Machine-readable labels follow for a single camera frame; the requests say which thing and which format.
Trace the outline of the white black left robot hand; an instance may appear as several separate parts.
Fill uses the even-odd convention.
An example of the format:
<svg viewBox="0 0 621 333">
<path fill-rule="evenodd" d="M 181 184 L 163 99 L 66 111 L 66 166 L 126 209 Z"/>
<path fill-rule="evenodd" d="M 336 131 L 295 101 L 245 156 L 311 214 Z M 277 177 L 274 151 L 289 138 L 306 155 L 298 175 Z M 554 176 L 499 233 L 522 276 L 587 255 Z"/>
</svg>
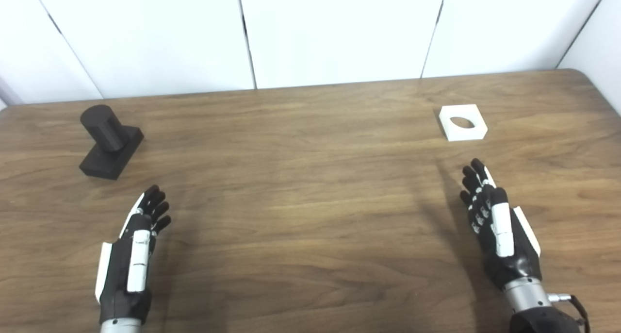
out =
<svg viewBox="0 0 621 333">
<path fill-rule="evenodd" d="M 118 239 L 100 250 L 95 298 L 102 333 L 140 333 L 152 303 L 149 263 L 157 236 L 171 223 L 166 195 L 152 185 L 135 202 Z"/>
</svg>

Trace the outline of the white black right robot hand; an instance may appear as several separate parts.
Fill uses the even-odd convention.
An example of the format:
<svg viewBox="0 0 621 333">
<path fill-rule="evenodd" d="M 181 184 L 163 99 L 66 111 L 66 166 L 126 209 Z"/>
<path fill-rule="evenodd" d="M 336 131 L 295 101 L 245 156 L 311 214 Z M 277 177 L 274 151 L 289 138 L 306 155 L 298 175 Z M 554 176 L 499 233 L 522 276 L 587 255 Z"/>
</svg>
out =
<svg viewBox="0 0 621 333">
<path fill-rule="evenodd" d="M 512 207 L 504 188 L 477 158 L 463 167 L 460 198 L 483 252 L 485 274 L 494 286 L 517 279 L 542 280 L 540 246 L 521 209 Z"/>
</svg>

